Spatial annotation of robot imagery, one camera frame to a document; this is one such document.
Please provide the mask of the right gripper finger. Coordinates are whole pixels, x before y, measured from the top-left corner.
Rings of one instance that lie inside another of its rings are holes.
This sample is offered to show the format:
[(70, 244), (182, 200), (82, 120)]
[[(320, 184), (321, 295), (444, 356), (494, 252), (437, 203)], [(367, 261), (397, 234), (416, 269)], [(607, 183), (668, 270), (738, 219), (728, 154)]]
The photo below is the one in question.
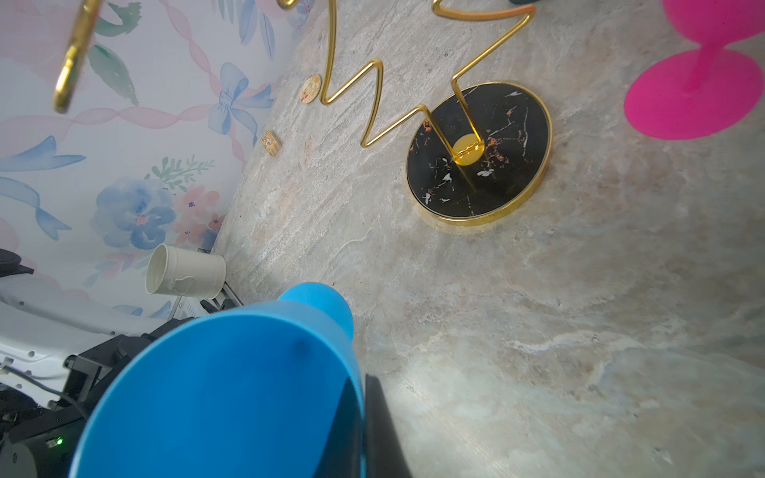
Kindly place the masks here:
[(365, 452), (368, 478), (412, 478), (381, 381), (365, 377)]

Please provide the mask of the blue wine glass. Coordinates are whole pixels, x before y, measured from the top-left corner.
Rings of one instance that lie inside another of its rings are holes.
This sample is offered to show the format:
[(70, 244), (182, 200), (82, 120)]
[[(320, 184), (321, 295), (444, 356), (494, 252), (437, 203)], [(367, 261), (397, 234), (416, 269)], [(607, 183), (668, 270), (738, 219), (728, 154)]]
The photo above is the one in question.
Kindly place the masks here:
[(118, 374), (74, 477), (363, 477), (354, 319), (335, 289), (192, 320)]

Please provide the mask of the pink wine glass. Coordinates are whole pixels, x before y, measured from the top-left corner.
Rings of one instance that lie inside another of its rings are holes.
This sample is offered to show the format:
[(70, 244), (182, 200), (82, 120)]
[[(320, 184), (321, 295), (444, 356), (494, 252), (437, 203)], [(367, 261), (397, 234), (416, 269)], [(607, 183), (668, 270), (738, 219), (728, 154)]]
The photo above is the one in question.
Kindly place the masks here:
[(669, 23), (699, 48), (653, 65), (631, 85), (624, 111), (631, 126), (656, 139), (686, 141), (719, 133), (753, 110), (764, 74), (728, 45), (764, 32), (762, 1), (665, 1)]

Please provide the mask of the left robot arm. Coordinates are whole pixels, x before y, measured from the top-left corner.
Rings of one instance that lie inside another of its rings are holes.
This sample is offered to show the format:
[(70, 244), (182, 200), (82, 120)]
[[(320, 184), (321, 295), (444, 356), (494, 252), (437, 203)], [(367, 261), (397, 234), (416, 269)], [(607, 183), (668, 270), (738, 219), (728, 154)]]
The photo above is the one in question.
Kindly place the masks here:
[(179, 327), (66, 293), (1, 253), (1, 474), (66, 477), (90, 414), (127, 364)]

